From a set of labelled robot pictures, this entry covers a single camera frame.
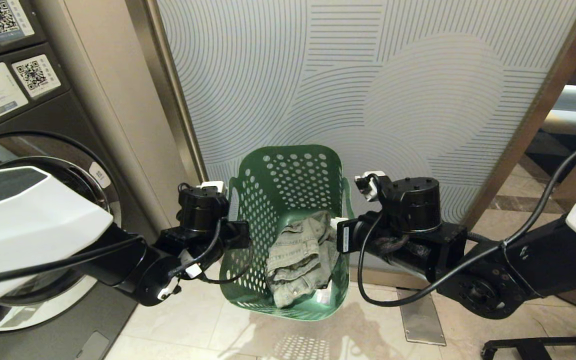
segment washing machine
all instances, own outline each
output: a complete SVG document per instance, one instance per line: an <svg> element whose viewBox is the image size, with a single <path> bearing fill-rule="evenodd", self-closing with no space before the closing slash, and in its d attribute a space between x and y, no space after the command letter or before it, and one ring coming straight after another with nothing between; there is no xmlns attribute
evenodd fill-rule
<svg viewBox="0 0 576 360"><path fill-rule="evenodd" d="M35 10L25 0L0 0L0 169L18 166L51 173L122 228L155 240ZM136 305L73 269L35 276L0 298L0 360L102 359Z"/></svg>

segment metal trim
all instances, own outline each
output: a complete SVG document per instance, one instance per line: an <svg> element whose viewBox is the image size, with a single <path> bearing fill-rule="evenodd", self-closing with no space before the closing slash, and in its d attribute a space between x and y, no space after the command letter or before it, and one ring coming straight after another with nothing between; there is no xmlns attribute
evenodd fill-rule
<svg viewBox="0 0 576 360"><path fill-rule="evenodd" d="M139 45L190 183L208 181L190 111L156 0L125 0Z"/></svg>
<svg viewBox="0 0 576 360"><path fill-rule="evenodd" d="M498 193L506 178L530 145L537 131L542 127L546 116L553 109L564 86L576 69L576 22L570 32L566 44L561 48L557 61L550 70L546 81L539 89L524 120L514 133L504 153L499 157L487 185L479 192L477 200L464 217L464 225L472 228L477 223L484 210Z"/></svg>

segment tile floor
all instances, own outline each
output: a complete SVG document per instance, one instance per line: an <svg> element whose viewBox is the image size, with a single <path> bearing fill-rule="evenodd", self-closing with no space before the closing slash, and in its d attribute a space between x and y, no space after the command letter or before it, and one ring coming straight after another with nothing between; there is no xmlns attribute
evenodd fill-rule
<svg viewBox="0 0 576 360"><path fill-rule="evenodd" d="M544 187L520 165L501 195L538 197ZM528 212L488 209L474 231L502 239ZM544 214L538 224L557 219ZM215 276L213 267L208 275ZM393 287L366 285L380 300L397 297ZM476 360L488 340L576 336L576 307L556 298L531 300L502 320L478 317L459 303L432 294L447 346L407 342L398 308L370 305L350 283L342 308L323 321L272 317L231 305L217 285L186 282L181 294L156 307L139 306L106 360ZM554 360L576 359L576 347L549 348ZM499 350L495 360L516 360Z"/></svg>

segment washing machine door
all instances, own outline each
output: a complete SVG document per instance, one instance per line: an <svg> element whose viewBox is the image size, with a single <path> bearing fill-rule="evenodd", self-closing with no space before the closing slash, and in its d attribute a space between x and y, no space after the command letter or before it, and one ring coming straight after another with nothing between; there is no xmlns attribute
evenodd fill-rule
<svg viewBox="0 0 576 360"><path fill-rule="evenodd" d="M36 134L0 137L0 169L19 166L34 166L52 174L110 212L115 223L121 225L119 196L112 179L81 148L56 137ZM5 218L1 219L1 225L6 226ZM29 328L56 317L86 296L95 282L74 269L35 276L0 298L0 332Z"/></svg>

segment green laundry basket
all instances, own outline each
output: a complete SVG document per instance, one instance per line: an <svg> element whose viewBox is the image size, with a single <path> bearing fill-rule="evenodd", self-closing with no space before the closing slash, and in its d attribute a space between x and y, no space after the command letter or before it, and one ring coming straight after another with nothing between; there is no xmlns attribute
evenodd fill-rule
<svg viewBox="0 0 576 360"><path fill-rule="evenodd" d="M319 210L342 216L345 196L347 217L354 218L350 187L342 176L338 155L326 146L269 146L249 153L230 180L230 196L238 196L237 218L250 225L253 262L239 280L222 284L221 292L234 305L253 312L300 321L320 321L332 315L348 292L348 255L339 255L332 273L329 302L304 295L290 307L275 307L266 284L266 258L279 232L288 224ZM248 250L224 255L219 278L231 278L246 265Z"/></svg>

